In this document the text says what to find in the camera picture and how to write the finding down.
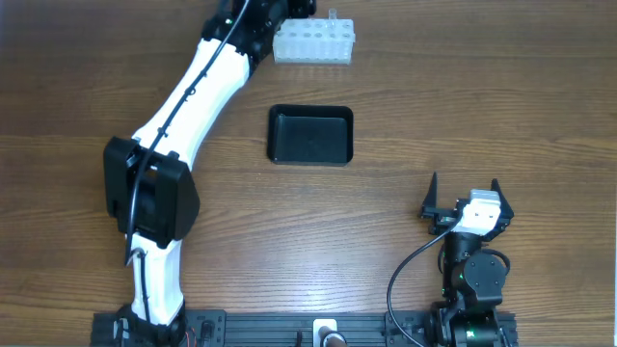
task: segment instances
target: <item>clear plastic egg carton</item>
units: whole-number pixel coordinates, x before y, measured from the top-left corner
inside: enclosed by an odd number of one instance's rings
[[[355,41],[354,21],[336,19],[334,9],[328,19],[287,19],[274,36],[274,60],[349,65]]]

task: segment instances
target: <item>white plastic part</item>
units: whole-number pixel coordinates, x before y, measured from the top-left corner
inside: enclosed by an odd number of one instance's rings
[[[463,218],[452,231],[484,236],[495,228],[500,213],[501,199],[497,192],[471,189]]]
[[[356,41],[354,21],[337,19],[330,9],[328,19],[287,19],[274,36],[277,63],[351,64]]]
[[[161,250],[145,237],[136,233],[131,243],[132,249],[141,248],[146,252],[146,290],[150,322],[154,325],[172,323],[184,302],[180,289],[180,248],[182,241],[172,241]],[[135,281],[135,300],[131,310],[146,320],[142,296],[142,260],[133,256],[133,276]]]
[[[142,147],[149,147],[165,120],[180,100],[184,91],[193,83],[210,57],[219,46],[218,40],[201,40],[197,53],[182,80],[175,87],[167,101],[152,119],[133,134]],[[187,98],[167,128],[155,151],[167,155],[170,151],[179,154],[179,160],[192,170],[197,150],[203,138],[214,123],[223,106],[231,96],[249,79],[250,68],[247,55],[240,55],[233,45],[226,44],[207,75]]]

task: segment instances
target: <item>wood grain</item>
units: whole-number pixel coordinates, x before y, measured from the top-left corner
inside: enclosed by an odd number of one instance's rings
[[[105,212],[102,150],[188,66],[201,0],[6,1],[0,23],[0,344],[84,345],[131,301]],[[416,212],[499,178],[517,217],[492,243],[523,345],[610,345],[617,177],[617,3],[320,0],[355,20],[349,67],[266,60],[201,147],[201,214],[183,251],[190,308],[386,310],[391,272],[430,239]],[[345,168],[275,166],[276,103],[347,105]],[[437,250],[396,284],[439,299]]]

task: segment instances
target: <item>wooden tabletop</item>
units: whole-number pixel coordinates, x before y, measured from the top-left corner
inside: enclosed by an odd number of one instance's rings
[[[105,209],[102,150],[129,138],[188,67],[202,0],[5,1],[0,22],[0,344],[89,343],[133,297]],[[617,2],[346,0],[351,66],[263,62],[201,146],[201,213],[182,251],[188,308],[385,312],[416,217],[496,177],[516,212],[499,307],[522,345],[610,345],[614,322]],[[344,168],[276,166],[268,109],[346,105]],[[441,298],[437,248],[396,309]]]

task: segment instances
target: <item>brown wood surface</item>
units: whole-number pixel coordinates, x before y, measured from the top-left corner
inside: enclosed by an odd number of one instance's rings
[[[517,217],[492,247],[523,345],[611,345],[617,2],[319,0],[355,20],[350,67],[267,59],[223,111],[193,176],[189,308],[384,312],[396,265],[430,239],[416,212],[499,178]],[[105,211],[102,150],[129,137],[187,68],[202,0],[0,2],[0,344],[89,342],[133,296]],[[276,103],[347,105],[346,168],[275,166]],[[437,249],[395,286],[440,298]]]

